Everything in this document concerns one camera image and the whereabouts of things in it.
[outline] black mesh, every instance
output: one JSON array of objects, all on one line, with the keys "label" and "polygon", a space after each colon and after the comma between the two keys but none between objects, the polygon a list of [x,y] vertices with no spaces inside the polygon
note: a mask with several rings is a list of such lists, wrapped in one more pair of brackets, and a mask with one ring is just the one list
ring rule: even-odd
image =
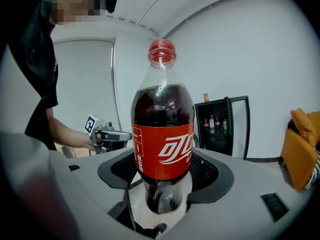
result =
[{"label": "black mesh", "polygon": [[111,172],[128,183],[128,186],[137,173],[135,154],[132,153],[111,166]]},{"label": "black mesh", "polygon": [[219,175],[217,168],[213,164],[202,159],[195,153],[192,154],[189,171],[192,177],[192,192],[209,186]]}]

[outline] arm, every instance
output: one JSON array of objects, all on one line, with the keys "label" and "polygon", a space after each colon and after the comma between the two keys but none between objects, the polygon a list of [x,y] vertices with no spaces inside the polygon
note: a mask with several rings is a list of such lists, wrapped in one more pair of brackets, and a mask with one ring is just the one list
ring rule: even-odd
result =
[{"label": "arm", "polygon": [[87,148],[95,151],[91,145],[90,137],[80,131],[72,130],[54,117],[53,108],[46,109],[46,116],[49,122],[50,134],[57,144],[72,148]]}]

